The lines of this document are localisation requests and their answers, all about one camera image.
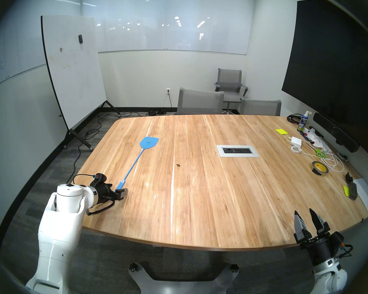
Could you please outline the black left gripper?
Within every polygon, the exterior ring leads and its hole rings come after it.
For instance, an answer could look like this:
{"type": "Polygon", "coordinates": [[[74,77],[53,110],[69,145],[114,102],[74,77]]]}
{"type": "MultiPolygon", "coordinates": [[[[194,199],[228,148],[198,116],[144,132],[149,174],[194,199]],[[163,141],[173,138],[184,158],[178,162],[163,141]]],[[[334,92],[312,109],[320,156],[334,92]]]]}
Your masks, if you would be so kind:
{"type": "Polygon", "coordinates": [[[95,188],[94,204],[103,204],[108,201],[121,201],[127,195],[126,188],[113,188],[112,184],[99,184],[95,188]]]}

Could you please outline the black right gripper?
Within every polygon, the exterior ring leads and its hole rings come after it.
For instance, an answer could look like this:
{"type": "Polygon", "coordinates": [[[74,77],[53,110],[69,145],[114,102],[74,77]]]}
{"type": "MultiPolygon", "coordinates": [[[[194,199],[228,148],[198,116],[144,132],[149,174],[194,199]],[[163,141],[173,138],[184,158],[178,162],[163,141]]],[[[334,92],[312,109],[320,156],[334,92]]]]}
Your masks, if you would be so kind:
{"type": "Polygon", "coordinates": [[[311,208],[309,209],[312,222],[316,228],[317,237],[312,238],[311,233],[307,230],[301,216],[297,211],[294,212],[294,238],[296,243],[301,244],[301,249],[306,250],[309,254],[312,265],[319,265],[329,259],[334,258],[333,248],[330,243],[330,227],[320,215],[311,208]]]}

